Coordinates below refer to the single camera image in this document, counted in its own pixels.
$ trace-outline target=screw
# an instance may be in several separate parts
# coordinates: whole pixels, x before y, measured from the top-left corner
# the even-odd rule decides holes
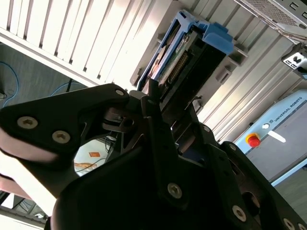
[[[123,96],[124,95],[124,92],[122,92],[121,90],[115,90],[115,92],[120,95],[120,96]]]
[[[32,129],[38,125],[38,122],[35,118],[30,116],[22,116],[17,120],[17,124],[21,128]]]
[[[65,131],[58,130],[52,134],[52,139],[57,143],[66,144],[71,139],[71,136]]]
[[[246,221],[246,215],[245,212],[237,205],[232,206],[232,211],[234,215],[242,222]]]
[[[236,147],[233,144],[229,145],[232,150],[236,150]]]
[[[180,199],[182,197],[182,191],[178,184],[169,183],[167,190],[173,198]]]
[[[307,230],[305,226],[300,223],[298,224],[298,227],[299,227],[299,230]]]
[[[295,230],[294,225],[288,219],[284,218],[283,222],[289,230]]]
[[[207,126],[203,126],[203,129],[207,132],[210,132],[210,129]]]

